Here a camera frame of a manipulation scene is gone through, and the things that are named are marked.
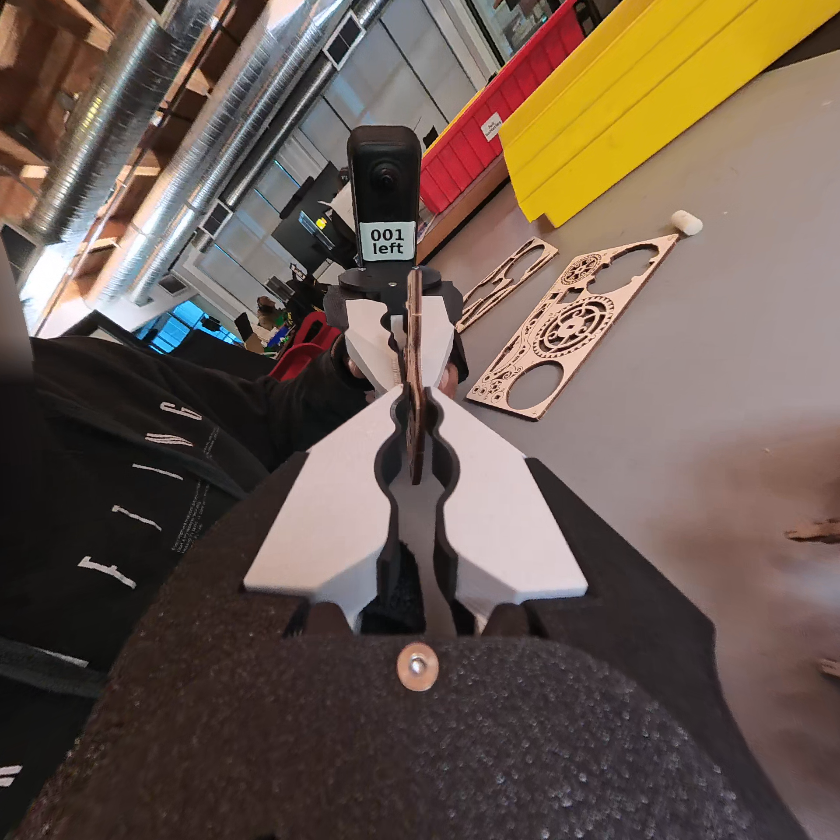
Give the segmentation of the person's left hand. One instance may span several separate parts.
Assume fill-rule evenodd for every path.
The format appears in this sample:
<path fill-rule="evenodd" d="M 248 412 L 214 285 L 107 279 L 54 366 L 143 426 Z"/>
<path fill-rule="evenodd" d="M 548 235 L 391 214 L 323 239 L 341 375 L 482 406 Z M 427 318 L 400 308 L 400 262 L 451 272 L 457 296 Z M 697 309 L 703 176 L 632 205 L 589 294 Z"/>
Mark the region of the person's left hand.
<path fill-rule="evenodd" d="M 330 358 L 337 366 L 337 371 L 342 375 L 349 376 L 349 382 L 357 389 L 365 392 L 374 392 L 375 386 L 362 372 L 362 369 L 351 359 L 343 334 L 333 342 L 330 349 Z M 469 366 L 466 361 L 464 346 L 461 338 L 456 335 L 453 349 L 448 357 L 447 365 L 437 387 L 450 398 L 454 398 L 458 385 L 469 374 Z"/>

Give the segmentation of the row of red bins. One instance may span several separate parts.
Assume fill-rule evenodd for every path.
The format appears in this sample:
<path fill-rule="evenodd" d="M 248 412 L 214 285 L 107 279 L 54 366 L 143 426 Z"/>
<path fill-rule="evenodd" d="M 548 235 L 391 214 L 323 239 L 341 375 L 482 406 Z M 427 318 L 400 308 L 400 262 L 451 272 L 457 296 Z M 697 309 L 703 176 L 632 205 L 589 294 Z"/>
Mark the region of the row of red bins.
<path fill-rule="evenodd" d="M 502 153 L 501 125 L 584 40 L 572 1 L 548 21 L 477 93 L 424 153 L 419 192 L 441 214 Z"/>

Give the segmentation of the wooden cutout puzzle sheet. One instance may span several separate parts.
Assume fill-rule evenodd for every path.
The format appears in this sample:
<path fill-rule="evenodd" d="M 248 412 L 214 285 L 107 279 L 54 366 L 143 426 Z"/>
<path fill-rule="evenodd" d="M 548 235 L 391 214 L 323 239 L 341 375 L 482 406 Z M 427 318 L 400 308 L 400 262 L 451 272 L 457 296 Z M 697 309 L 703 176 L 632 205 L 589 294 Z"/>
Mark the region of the wooden cutout puzzle sheet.
<path fill-rule="evenodd" d="M 559 250 L 532 237 L 464 295 L 463 315 L 456 324 L 462 333 L 546 267 Z"/>

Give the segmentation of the silver ventilation duct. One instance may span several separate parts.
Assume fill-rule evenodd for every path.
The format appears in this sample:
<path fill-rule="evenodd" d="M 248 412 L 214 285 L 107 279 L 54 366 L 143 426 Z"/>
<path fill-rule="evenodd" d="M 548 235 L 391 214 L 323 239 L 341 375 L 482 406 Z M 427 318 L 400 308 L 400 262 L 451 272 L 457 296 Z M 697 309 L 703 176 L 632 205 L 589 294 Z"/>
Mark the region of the silver ventilation duct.
<path fill-rule="evenodd" d="M 42 245 L 89 229 L 217 2 L 132 2 L 101 68 L 72 110 L 24 230 Z"/>
<path fill-rule="evenodd" d="M 138 305 L 146 302 L 350 6 L 266 3 L 103 267 L 91 291 L 93 305 L 126 291 Z"/>

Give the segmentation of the wooden sheet with large gear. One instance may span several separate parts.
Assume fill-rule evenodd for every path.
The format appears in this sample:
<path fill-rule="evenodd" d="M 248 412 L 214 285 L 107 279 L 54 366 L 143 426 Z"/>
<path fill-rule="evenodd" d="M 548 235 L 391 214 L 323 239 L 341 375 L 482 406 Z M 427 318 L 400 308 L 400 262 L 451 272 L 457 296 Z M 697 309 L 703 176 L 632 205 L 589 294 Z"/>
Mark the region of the wooden sheet with large gear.
<path fill-rule="evenodd" d="M 476 381 L 466 400 L 540 420 L 681 239 L 681 234 L 673 233 L 575 257 Z M 591 292 L 590 286 L 602 270 L 639 251 L 649 256 L 644 273 L 616 290 Z M 512 406 L 509 397 L 517 381 L 546 365 L 561 369 L 557 386 L 534 406 Z"/>

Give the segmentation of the person's left forearm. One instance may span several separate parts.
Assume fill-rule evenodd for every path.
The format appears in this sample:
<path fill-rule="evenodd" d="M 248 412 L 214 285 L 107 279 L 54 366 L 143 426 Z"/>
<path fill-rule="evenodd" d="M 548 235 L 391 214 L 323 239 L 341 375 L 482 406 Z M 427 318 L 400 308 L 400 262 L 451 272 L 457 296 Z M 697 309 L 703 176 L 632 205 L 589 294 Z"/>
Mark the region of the person's left forearm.
<path fill-rule="evenodd" d="M 288 381 L 219 375 L 206 403 L 224 430 L 272 470 L 359 414 L 370 392 L 339 338 Z"/>

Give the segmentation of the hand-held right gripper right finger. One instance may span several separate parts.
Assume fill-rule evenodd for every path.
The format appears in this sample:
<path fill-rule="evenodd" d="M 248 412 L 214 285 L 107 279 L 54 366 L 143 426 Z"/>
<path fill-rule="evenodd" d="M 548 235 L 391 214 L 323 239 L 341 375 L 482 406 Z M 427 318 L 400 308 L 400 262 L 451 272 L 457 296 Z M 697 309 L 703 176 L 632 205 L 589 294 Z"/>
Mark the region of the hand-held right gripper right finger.
<path fill-rule="evenodd" d="M 583 596 L 588 582 L 527 458 L 437 389 L 427 390 L 434 573 L 458 631 L 481 633 L 499 605 Z"/>

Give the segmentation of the nested yellow plastic bins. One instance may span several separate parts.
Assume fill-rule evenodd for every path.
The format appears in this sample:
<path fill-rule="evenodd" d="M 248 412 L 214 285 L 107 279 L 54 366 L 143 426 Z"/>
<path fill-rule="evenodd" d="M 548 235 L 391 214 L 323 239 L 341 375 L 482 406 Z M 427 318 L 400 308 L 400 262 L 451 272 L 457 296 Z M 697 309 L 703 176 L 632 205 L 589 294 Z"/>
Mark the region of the nested yellow plastic bins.
<path fill-rule="evenodd" d="M 560 227 L 838 9 L 838 1 L 621 2 L 500 129 L 524 216 Z"/>

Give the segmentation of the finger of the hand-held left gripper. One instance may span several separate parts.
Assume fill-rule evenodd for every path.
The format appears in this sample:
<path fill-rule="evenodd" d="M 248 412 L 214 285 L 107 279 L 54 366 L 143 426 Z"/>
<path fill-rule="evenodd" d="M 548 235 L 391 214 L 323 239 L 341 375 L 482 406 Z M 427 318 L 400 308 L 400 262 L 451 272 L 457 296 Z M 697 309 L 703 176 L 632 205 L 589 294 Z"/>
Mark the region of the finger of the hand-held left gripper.
<path fill-rule="evenodd" d="M 440 383 L 453 349 L 455 327 L 443 297 L 422 297 L 421 349 L 423 387 Z"/>
<path fill-rule="evenodd" d="M 377 394 L 403 388 L 403 350 L 390 331 L 392 317 L 386 304 L 369 299 L 345 302 L 348 327 L 345 345 L 352 362 Z"/>

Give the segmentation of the wooden ornate bracket piece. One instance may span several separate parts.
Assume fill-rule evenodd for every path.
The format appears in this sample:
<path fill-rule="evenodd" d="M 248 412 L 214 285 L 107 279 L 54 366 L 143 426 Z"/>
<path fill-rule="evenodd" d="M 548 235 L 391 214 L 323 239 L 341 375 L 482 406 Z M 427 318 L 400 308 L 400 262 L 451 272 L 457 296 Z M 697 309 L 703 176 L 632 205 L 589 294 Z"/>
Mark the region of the wooden ornate bracket piece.
<path fill-rule="evenodd" d="M 829 518 L 784 532 L 784 537 L 798 543 L 839 544 L 839 518 Z"/>

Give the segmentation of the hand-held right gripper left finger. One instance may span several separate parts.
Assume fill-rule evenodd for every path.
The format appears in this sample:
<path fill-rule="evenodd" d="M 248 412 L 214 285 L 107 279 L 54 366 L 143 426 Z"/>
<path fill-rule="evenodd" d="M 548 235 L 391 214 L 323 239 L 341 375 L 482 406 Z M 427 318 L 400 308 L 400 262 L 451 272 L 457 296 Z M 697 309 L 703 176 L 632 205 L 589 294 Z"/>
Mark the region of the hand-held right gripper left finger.
<path fill-rule="evenodd" d="M 312 446 L 243 580 L 247 592 L 338 606 L 358 632 L 399 574 L 391 483 L 405 448 L 406 392 L 394 387 Z"/>

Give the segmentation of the wooden gear clock assembly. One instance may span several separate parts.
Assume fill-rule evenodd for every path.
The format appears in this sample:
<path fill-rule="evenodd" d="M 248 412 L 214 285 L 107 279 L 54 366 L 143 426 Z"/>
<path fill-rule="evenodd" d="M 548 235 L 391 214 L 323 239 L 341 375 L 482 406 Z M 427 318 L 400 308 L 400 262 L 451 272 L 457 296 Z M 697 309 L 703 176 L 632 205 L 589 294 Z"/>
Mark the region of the wooden gear clock assembly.
<path fill-rule="evenodd" d="M 424 472 L 427 399 L 422 366 L 423 274 L 412 268 L 406 280 L 405 382 L 408 387 L 406 456 L 412 485 L 421 483 Z"/>

